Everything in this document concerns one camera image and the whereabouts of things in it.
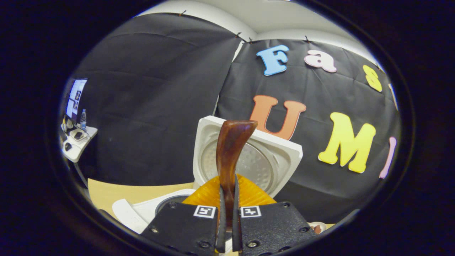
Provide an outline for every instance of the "yellow letter m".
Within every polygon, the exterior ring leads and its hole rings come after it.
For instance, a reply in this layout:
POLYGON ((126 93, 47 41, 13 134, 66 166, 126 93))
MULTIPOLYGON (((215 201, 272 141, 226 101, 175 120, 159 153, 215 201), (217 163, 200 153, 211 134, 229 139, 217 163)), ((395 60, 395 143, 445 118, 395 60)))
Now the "yellow letter m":
POLYGON ((347 115, 333 112, 330 114, 330 119, 334 122, 332 136, 326 150, 319 153, 318 159, 328 164, 334 164, 338 160, 337 151, 340 148, 340 165, 345 166, 356 154, 348 168, 357 173, 364 172, 376 129, 373 125, 365 123, 354 137, 351 119, 347 115))

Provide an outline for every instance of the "black fabric backdrop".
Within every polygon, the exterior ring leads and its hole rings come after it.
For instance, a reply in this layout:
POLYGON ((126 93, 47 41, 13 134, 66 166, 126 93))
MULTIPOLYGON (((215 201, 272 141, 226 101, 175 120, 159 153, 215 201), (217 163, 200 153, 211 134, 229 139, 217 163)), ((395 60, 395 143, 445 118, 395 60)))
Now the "black fabric backdrop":
POLYGON ((335 223, 354 210, 362 198, 387 180, 379 179, 389 151, 389 137, 399 145, 399 113, 395 108, 386 75, 365 58, 340 47, 297 40, 264 40, 245 43, 234 60, 223 85, 216 116, 224 119, 249 119, 255 95, 277 98, 266 127, 278 132, 286 115, 287 100, 306 105, 300 113, 290 141, 302 145, 303 158, 294 175, 275 197, 289 200, 309 221, 335 223), (256 53, 270 47, 286 45, 287 70, 266 77, 265 65, 256 53), (334 58, 335 73, 311 67, 304 58, 308 50, 319 50, 334 58), (362 66, 373 68, 382 85, 382 92, 371 88, 362 66), (365 123, 376 128, 376 135, 362 174, 350 171, 348 164, 330 165, 318 160, 332 134, 332 112, 348 115, 354 135, 365 123))
POLYGON ((213 113, 239 43, 216 24, 176 14, 135 17, 104 38, 74 73, 88 78, 79 109, 98 128, 91 178, 194 181, 197 123, 213 113))

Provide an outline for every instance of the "blue letter f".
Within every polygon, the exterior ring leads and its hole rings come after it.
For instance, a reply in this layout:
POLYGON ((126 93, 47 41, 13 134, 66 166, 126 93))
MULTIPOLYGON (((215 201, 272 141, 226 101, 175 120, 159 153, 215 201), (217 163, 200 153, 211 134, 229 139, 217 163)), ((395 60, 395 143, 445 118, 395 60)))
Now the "blue letter f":
POLYGON ((281 60, 283 63, 288 61, 288 57, 282 51, 289 51, 289 48, 285 45, 279 45, 256 53, 257 56, 262 58, 265 64, 264 75, 270 76, 286 70, 286 66, 278 62, 278 60, 281 60))

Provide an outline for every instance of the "computer monitor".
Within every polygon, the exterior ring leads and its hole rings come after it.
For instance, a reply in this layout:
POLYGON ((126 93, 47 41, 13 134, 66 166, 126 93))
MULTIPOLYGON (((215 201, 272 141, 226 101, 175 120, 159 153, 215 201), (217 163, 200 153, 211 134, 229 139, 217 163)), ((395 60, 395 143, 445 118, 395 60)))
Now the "computer monitor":
POLYGON ((87 78, 72 79, 73 85, 68 96, 65 114, 73 123, 77 123, 77 110, 87 78))

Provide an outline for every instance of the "water bottle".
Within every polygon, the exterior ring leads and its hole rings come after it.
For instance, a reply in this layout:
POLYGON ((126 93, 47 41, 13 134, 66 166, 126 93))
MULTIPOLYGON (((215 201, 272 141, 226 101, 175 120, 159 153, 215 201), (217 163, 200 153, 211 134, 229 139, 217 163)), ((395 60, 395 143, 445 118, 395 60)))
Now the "water bottle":
POLYGON ((81 129, 86 131, 87 130, 87 114, 85 113, 85 108, 82 110, 81 114, 81 129))

